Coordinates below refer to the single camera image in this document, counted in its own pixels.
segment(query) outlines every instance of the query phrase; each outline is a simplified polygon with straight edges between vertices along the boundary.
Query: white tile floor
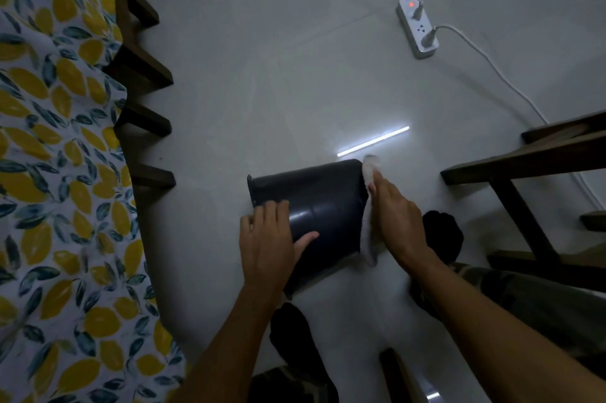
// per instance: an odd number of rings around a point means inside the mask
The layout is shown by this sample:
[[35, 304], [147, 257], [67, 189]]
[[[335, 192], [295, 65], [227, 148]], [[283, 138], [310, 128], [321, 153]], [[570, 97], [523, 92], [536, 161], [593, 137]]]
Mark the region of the white tile floor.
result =
[[[336, 160], [378, 134], [410, 131], [372, 149], [423, 210], [458, 219], [460, 261], [526, 245], [486, 186], [448, 189], [441, 169], [519, 146], [539, 120], [480, 56], [450, 32], [437, 54], [413, 58], [397, 0], [149, 0], [160, 25], [145, 47], [175, 85], [146, 97], [171, 136], [140, 150], [178, 186], [141, 209], [164, 318], [195, 357], [242, 284], [238, 218], [246, 175]], [[604, 109], [606, 0], [424, 0], [434, 23], [459, 26], [487, 50], [550, 120]], [[361, 158], [368, 151], [356, 153]], [[606, 199], [603, 171], [587, 174]], [[578, 215], [590, 202], [568, 176], [516, 182], [561, 252], [600, 241]], [[388, 254], [295, 297], [344, 402], [388, 401], [379, 352], [393, 346], [449, 402], [487, 401], [443, 326], [407, 297]], [[266, 340], [257, 370], [280, 364]]]

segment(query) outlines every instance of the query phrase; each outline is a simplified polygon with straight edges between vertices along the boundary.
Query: leaf pattern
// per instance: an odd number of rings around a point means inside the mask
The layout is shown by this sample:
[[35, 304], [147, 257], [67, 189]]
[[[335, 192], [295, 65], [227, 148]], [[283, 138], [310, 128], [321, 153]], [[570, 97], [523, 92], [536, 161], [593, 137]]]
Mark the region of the leaf pattern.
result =
[[0, 11], [0, 388], [166, 400], [186, 361], [159, 319], [113, 132], [126, 103], [102, 72], [121, 46], [115, 0]]

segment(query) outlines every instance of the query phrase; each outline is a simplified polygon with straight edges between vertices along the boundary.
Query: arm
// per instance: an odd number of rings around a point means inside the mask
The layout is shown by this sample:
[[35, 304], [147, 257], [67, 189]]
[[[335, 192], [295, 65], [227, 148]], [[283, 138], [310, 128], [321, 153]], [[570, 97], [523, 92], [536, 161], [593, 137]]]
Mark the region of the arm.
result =
[[263, 333], [294, 265], [318, 235], [309, 232], [293, 244], [287, 201], [269, 201], [241, 218], [244, 286], [173, 401], [246, 401]]
[[489, 398], [603, 400], [606, 382], [454, 274], [425, 243], [419, 208], [375, 172], [373, 212], [398, 264], [418, 280]]

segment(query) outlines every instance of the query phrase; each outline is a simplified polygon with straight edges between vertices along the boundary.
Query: white cloth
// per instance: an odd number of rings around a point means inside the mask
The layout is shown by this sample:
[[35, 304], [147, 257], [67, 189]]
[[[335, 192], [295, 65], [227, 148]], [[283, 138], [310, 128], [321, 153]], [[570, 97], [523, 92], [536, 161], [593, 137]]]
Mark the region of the white cloth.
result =
[[370, 231], [372, 221], [372, 198], [370, 197], [369, 186], [373, 183], [373, 171], [380, 169], [380, 159], [376, 155], [367, 154], [362, 160], [362, 176], [364, 177], [364, 185], [368, 191], [368, 200], [364, 207], [364, 214], [362, 215], [362, 229], [360, 231], [360, 253], [364, 257], [366, 263], [375, 267], [377, 265], [377, 251], [373, 248], [370, 242]]

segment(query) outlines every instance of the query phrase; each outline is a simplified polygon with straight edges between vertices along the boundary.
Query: power socket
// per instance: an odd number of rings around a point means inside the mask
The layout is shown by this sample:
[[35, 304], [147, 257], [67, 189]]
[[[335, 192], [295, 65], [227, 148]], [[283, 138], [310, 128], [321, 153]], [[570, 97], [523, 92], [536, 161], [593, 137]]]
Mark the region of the power socket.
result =
[[415, 20], [413, 18], [414, 11], [419, 7], [418, 0], [400, 0], [398, 7], [396, 7], [396, 13], [400, 18], [404, 31], [406, 32], [406, 38], [410, 43], [410, 47], [413, 49], [413, 54], [418, 59], [428, 58], [432, 56], [437, 47], [439, 46], [437, 38], [433, 40], [433, 44], [429, 47], [423, 46], [421, 40], [431, 31], [432, 26], [425, 12], [425, 6], [421, 12], [420, 18]]

